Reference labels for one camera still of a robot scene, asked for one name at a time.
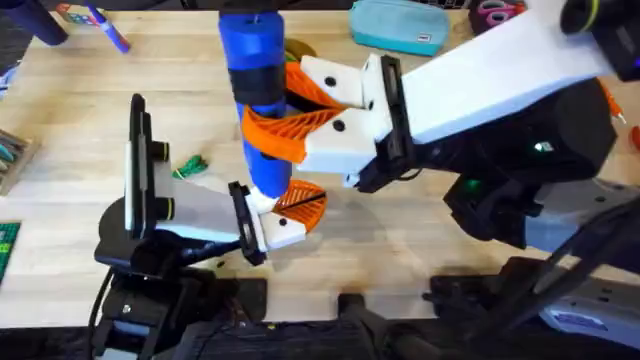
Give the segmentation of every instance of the blue bottle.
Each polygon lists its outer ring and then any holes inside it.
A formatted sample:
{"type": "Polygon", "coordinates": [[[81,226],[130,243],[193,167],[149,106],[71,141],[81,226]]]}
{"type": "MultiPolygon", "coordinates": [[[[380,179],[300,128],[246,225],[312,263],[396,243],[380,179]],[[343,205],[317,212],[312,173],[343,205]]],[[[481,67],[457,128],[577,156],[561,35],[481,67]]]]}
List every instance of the blue bottle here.
{"type": "MultiPolygon", "coordinates": [[[[245,105],[263,116],[283,117],[286,103],[282,17],[275,11],[221,13],[218,28],[240,119],[245,105]]],[[[284,194],[291,178],[291,164],[242,141],[256,187],[271,198],[284,194]]]]}

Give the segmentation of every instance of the blue cylindrical object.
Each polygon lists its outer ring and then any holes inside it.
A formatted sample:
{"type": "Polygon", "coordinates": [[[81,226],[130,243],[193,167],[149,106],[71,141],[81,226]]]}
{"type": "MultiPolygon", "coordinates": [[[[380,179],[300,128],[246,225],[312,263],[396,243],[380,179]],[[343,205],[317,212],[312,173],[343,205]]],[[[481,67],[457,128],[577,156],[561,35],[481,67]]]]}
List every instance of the blue cylindrical object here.
{"type": "Polygon", "coordinates": [[[51,46],[67,40],[67,33],[37,0],[0,1],[0,9],[13,22],[51,46]]]}
{"type": "MultiPolygon", "coordinates": [[[[278,118],[285,113],[284,21],[277,12],[221,14],[218,23],[238,116],[245,105],[278,118]]],[[[287,191],[291,164],[274,159],[243,139],[251,179],[266,196],[287,191]]]]}

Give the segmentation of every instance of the wooden tabletop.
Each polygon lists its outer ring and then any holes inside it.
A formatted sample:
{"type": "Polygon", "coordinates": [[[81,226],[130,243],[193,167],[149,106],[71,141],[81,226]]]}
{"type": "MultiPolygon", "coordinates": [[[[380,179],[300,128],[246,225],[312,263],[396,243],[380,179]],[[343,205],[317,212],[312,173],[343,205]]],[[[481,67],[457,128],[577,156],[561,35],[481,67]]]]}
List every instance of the wooden tabletop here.
{"type": "MultiPolygon", "coordinates": [[[[283,14],[287,36],[309,43],[323,58],[360,67],[370,52],[383,53],[352,42],[346,12],[283,14]]],[[[466,13],[449,14],[452,31],[444,51],[471,37],[466,13]]],[[[0,199],[0,221],[23,224],[0,286],[0,327],[87,323],[107,270],[93,260],[98,221],[123,193],[134,92],[147,99],[154,138],[171,143],[175,165],[197,153],[211,162],[210,170],[189,181],[204,186],[216,177],[249,181],[217,13],[110,17],[132,43],[130,54],[120,55],[95,28],[67,24],[70,37],[63,45],[32,42],[0,102],[0,128],[42,142],[20,182],[0,199]]],[[[428,60],[399,57],[404,71],[428,60]]],[[[606,81],[627,119],[638,121],[638,85],[606,81]]],[[[639,167],[640,157],[624,135],[602,175],[640,184],[639,167]]],[[[337,176],[296,176],[328,190],[326,215],[315,232],[304,243],[270,253],[262,266],[251,268],[234,253],[217,270],[221,276],[267,277],[271,321],[332,319],[336,296],[344,290],[365,293],[368,306],[384,316],[432,316],[431,305],[420,300],[430,276],[493,273],[513,255],[545,256],[466,236],[442,202],[452,174],[425,171],[374,195],[341,188],[337,176]]],[[[214,268],[218,261],[201,266],[214,268]]],[[[640,283],[621,271],[605,273],[640,283]]]]}

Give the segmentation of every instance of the black bracket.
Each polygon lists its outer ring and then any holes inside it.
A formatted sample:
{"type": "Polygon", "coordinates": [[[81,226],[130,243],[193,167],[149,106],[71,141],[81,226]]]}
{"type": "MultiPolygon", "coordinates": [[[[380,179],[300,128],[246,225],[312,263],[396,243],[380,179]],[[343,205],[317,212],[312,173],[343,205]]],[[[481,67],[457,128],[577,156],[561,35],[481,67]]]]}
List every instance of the black bracket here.
{"type": "Polygon", "coordinates": [[[418,168],[404,101],[400,60],[385,55],[381,58],[381,64],[392,129],[376,144],[375,159],[360,171],[360,181],[355,187],[369,194],[400,178],[407,171],[418,168]]]}
{"type": "Polygon", "coordinates": [[[253,227],[253,221],[251,220],[251,212],[245,200],[245,196],[249,195],[249,188],[234,181],[229,183],[229,195],[231,195],[233,206],[236,209],[242,255],[244,255],[251,265],[260,265],[265,261],[267,255],[258,248],[258,239],[256,238],[256,231],[253,227]]]}

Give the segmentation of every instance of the marker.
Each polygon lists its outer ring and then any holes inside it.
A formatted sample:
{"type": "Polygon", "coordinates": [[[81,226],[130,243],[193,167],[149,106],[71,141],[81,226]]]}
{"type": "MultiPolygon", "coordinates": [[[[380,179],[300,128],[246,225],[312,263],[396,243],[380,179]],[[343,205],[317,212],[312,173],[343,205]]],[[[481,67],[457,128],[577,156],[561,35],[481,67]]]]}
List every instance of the marker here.
{"type": "Polygon", "coordinates": [[[107,18],[105,18],[100,13],[100,11],[96,9],[95,6],[88,3],[86,5],[87,8],[89,8],[89,11],[91,11],[91,15],[93,15],[93,17],[98,22],[98,26],[100,26],[100,29],[102,29],[102,31],[107,34],[109,39],[111,39],[111,42],[113,42],[113,44],[118,48],[118,50],[120,50],[121,53],[126,54],[130,48],[129,42],[125,40],[122,35],[120,35],[113,24],[109,22],[109,20],[107,20],[107,18]]]}

